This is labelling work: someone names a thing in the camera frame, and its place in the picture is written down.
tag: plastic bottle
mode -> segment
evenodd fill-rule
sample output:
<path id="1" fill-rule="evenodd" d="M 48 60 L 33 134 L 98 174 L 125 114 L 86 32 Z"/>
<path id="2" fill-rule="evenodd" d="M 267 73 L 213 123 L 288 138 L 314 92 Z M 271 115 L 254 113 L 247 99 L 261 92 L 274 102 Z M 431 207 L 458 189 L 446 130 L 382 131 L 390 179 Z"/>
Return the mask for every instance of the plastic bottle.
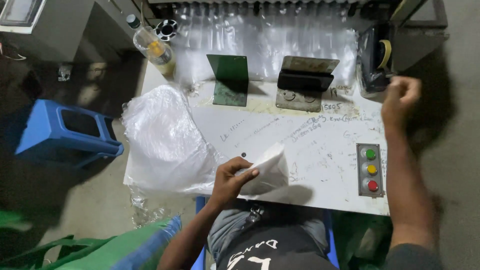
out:
<path id="1" fill-rule="evenodd" d="M 165 76 L 172 76 L 175 69 L 175 54 L 169 45 L 157 37 L 151 27 L 143 27 L 133 14 L 127 16 L 127 23 L 134 29 L 135 47 Z"/>

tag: table surface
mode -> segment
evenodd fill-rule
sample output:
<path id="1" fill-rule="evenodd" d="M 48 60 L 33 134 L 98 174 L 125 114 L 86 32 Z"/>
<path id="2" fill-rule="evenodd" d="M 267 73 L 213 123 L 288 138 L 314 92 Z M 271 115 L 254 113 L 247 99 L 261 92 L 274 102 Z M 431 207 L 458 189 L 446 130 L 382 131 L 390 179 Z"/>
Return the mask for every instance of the table surface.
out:
<path id="1" fill-rule="evenodd" d="M 142 94 L 166 83 L 148 63 Z M 218 151 L 229 158 L 245 153 L 245 159 L 255 162 L 275 142 L 285 145 L 289 186 L 256 199 L 389 215 L 386 195 L 358 195 L 357 143 L 380 145 L 386 186 L 382 105 L 361 97 L 358 85 L 323 93 L 320 113 L 277 108 L 276 83 L 251 82 L 246 107 L 213 105 L 214 86 L 214 81 L 200 83 L 189 103 L 197 127 Z"/>

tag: green button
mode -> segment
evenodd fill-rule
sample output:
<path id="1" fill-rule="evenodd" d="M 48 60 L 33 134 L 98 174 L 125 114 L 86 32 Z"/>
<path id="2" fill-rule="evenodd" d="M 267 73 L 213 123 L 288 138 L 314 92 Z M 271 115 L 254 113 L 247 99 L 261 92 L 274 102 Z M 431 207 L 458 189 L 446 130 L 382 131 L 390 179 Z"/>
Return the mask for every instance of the green button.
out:
<path id="1" fill-rule="evenodd" d="M 376 157 L 375 151 L 373 151 L 372 149 L 368 149 L 365 155 L 367 156 L 368 160 L 374 160 Z"/>

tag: electrical wire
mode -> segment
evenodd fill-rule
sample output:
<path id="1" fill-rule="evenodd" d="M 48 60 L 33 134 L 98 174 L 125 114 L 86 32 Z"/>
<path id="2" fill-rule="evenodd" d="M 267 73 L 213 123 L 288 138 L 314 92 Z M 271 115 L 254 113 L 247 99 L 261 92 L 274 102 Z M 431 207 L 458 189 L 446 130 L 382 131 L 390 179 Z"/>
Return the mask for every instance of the electrical wire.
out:
<path id="1" fill-rule="evenodd" d="M 8 58 L 8 59 L 15 60 L 15 61 L 21 61 L 21 60 L 27 59 L 25 56 L 22 56 L 22 55 L 20 55 L 20 54 L 18 54 L 18 53 L 17 53 L 17 55 L 20 57 L 20 58 L 18 58 L 18 59 L 12 58 L 12 57 L 10 57 L 10 56 L 6 56 L 5 54 L 3 54 L 3 45 L 2 45 L 1 42 L 0 42 L 0 55 L 6 57 L 6 58 Z"/>

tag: black t-shirt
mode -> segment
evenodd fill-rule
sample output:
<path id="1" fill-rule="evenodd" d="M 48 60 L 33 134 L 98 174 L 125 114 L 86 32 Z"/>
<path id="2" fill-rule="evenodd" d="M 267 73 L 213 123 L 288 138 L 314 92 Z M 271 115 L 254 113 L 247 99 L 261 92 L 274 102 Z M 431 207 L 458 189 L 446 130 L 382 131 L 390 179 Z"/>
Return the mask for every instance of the black t-shirt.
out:
<path id="1" fill-rule="evenodd" d="M 298 225 L 257 227 L 234 239 L 222 252 L 218 270 L 338 270 Z M 440 270 L 439 259 L 418 245 L 390 250 L 385 270 Z"/>

